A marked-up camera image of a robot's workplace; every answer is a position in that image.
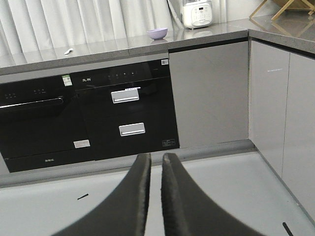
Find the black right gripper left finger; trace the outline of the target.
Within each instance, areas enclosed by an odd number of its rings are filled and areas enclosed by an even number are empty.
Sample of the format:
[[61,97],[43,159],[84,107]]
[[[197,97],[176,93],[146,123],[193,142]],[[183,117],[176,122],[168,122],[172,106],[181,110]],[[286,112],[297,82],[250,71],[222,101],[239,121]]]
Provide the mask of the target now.
[[151,155],[137,155],[127,175],[97,207],[56,236],[143,236],[151,180]]

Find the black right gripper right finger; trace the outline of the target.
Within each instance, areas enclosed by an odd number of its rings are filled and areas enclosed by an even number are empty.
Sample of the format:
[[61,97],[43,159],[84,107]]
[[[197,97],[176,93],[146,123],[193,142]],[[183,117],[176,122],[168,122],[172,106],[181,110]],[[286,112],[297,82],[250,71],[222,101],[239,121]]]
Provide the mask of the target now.
[[216,204],[174,153],[163,155],[161,202],[167,236],[259,236]]

